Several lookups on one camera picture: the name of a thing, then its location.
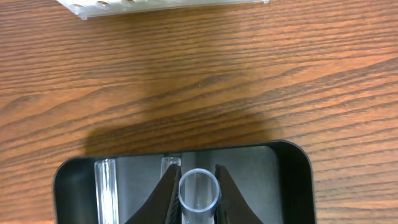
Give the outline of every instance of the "wood grain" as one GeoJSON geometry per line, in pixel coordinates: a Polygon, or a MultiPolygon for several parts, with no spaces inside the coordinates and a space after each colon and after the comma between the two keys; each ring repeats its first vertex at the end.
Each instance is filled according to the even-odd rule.
{"type": "Polygon", "coordinates": [[[398,1],[272,0],[81,21],[0,7],[0,223],[52,223],[79,155],[287,139],[317,217],[398,223],[398,1]]]}

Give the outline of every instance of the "black tray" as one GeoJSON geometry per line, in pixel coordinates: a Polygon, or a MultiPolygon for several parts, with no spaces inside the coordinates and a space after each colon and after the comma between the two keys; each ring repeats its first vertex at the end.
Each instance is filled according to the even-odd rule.
{"type": "MultiPolygon", "coordinates": [[[[236,177],[236,184],[248,205],[264,223],[315,224],[317,222],[310,161],[295,144],[287,141],[269,141],[245,146],[187,151],[182,154],[186,154],[187,157],[193,155],[196,162],[199,161],[195,163],[196,167],[209,169],[206,166],[209,165],[209,156],[217,163],[221,160],[221,165],[227,163],[225,166],[234,180],[236,177]],[[267,161],[259,159],[261,156],[257,154],[260,151],[261,154],[266,154],[267,161]],[[202,159],[205,165],[200,162],[200,158],[205,158],[202,159]],[[236,176],[234,172],[243,172],[244,182],[242,176],[236,176]],[[264,192],[256,192],[261,186],[258,178],[256,183],[242,184],[250,180],[250,174],[256,178],[260,174],[262,179],[266,177],[266,180],[269,180],[262,183],[266,184],[264,192]]],[[[136,192],[141,198],[131,200],[131,194],[134,192],[129,190],[140,189],[136,186],[138,177],[132,175],[134,173],[132,170],[137,167],[137,161],[144,161],[142,164],[147,166],[144,170],[148,173],[147,176],[143,176],[140,170],[139,182],[142,184],[143,180],[148,179],[147,182],[153,182],[155,185],[160,177],[160,159],[163,155],[162,153],[111,157],[120,161],[118,168],[121,170],[118,174],[118,180],[120,179],[118,182],[121,183],[118,184],[120,224],[134,214],[140,203],[142,204],[152,191],[150,188],[145,188],[148,189],[145,190],[147,192],[136,192]]],[[[98,224],[94,163],[108,158],[110,157],[76,157],[67,160],[58,168],[53,180],[56,223],[98,224]]]]}

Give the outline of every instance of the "transparent test tube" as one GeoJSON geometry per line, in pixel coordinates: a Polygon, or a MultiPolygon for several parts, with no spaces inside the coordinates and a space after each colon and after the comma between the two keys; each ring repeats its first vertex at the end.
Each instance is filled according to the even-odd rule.
{"type": "Polygon", "coordinates": [[[186,224],[212,224],[220,197],[216,177],[205,169],[186,172],[178,185],[178,199],[186,224]]]}

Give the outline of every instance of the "brown wooden surface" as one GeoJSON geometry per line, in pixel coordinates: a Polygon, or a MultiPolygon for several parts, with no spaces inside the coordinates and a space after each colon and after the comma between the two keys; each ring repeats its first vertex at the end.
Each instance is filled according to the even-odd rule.
{"type": "Polygon", "coordinates": [[[319,223],[398,223],[398,1],[2,0],[0,52],[0,223],[52,223],[69,157],[268,139],[308,153],[319,223]]]}

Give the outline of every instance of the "wooden table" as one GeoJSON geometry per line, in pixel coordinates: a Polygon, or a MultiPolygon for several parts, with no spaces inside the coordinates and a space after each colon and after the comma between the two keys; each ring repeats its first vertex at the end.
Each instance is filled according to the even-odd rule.
{"type": "Polygon", "coordinates": [[[317,217],[398,223],[398,1],[272,3],[82,21],[0,7],[0,223],[53,223],[66,159],[287,139],[317,217]]]}

